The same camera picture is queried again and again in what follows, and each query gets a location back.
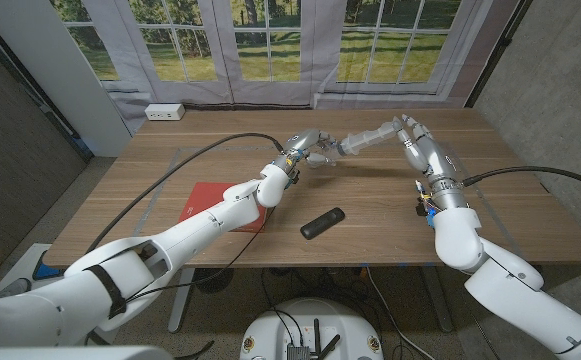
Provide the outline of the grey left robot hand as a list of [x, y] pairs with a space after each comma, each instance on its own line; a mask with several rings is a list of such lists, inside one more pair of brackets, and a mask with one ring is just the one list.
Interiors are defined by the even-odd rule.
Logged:
[[345, 155], [341, 144], [333, 136], [314, 128], [290, 137], [283, 147], [283, 154], [295, 162], [305, 160], [311, 167], [334, 166]]

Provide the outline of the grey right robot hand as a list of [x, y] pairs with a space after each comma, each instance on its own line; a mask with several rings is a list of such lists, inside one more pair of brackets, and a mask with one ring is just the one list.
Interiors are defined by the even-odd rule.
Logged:
[[425, 125], [403, 114], [401, 117], [393, 118], [393, 127], [404, 146], [407, 161], [414, 169], [423, 173], [431, 187], [435, 189], [459, 187], [452, 160]]

